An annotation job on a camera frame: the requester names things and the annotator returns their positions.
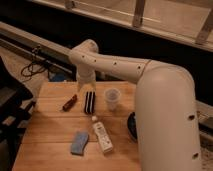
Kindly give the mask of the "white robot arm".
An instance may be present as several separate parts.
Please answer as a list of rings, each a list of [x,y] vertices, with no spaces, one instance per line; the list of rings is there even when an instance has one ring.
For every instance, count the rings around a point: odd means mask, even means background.
[[[184,68],[151,59],[102,55],[88,39],[68,52],[83,85],[97,71],[136,85],[142,171],[202,171],[195,85]]]

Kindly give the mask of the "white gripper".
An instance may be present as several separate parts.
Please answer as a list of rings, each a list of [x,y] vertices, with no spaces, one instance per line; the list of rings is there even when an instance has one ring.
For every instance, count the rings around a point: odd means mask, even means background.
[[[95,91],[96,80],[94,77],[78,77],[77,78],[77,91]]]

